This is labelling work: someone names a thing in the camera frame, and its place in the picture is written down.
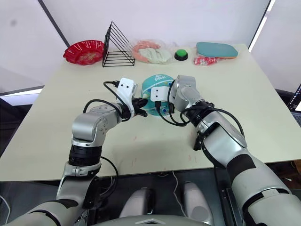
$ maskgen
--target red bowl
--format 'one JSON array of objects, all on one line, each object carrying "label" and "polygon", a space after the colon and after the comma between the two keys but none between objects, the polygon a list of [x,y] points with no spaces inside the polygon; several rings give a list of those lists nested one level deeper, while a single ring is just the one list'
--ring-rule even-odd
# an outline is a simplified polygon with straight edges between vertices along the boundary
[{"label": "red bowl", "polygon": [[73,64],[91,65],[102,59],[103,48],[104,44],[102,41],[80,41],[67,48],[63,57]]}]

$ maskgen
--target blue round container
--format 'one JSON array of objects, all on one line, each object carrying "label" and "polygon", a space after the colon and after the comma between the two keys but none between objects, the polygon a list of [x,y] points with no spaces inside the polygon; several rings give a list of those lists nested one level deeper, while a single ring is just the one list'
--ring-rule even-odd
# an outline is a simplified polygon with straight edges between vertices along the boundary
[{"label": "blue round container", "polygon": [[[143,108],[147,113],[159,116],[155,107],[155,102],[151,101],[151,88],[159,86],[170,86],[173,80],[174,79],[172,77],[166,74],[156,74],[147,78],[142,83],[141,97],[148,99],[147,105]],[[161,103],[160,111],[164,116],[169,114],[167,102]]]}]

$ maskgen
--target white table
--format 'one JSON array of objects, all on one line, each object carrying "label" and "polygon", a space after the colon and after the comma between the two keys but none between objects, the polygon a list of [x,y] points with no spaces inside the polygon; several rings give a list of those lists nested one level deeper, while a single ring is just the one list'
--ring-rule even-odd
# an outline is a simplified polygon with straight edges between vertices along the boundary
[{"label": "white table", "polygon": [[[141,84],[163,73],[194,76],[201,95],[216,107],[234,114],[242,124],[249,151],[263,162],[301,158],[301,129],[246,46],[235,46],[239,56],[208,67],[189,59],[168,65],[141,62],[128,67],[63,63],[48,81],[0,159],[0,181],[60,179],[71,146],[71,125],[87,101],[114,102],[103,81],[133,79]],[[196,132],[167,124],[161,118],[137,116],[107,133],[102,155],[121,175],[212,167],[202,151],[192,146]],[[100,176],[114,175],[102,161]]]}]

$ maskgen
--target black metal stand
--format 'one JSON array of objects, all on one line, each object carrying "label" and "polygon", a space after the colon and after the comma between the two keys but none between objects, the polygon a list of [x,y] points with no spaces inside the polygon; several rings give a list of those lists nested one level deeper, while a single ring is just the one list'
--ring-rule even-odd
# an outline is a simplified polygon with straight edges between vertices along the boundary
[{"label": "black metal stand", "polygon": [[[110,41],[119,51],[109,51]],[[112,21],[104,38],[103,67],[134,66],[129,40]]]}]

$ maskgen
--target white backdrop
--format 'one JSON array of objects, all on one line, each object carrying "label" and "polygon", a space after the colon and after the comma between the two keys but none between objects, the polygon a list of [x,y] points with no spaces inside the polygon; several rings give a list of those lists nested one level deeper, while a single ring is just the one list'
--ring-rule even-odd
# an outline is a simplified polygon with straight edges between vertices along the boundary
[{"label": "white backdrop", "polygon": [[104,40],[111,21],[130,39],[250,44],[268,0],[44,0],[70,44]]},{"label": "white backdrop", "polygon": [[0,93],[44,85],[65,49],[38,1],[0,0]]},{"label": "white backdrop", "polygon": [[301,1],[276,0],[252,50],[273,87],[295,92],[301,83]]}]

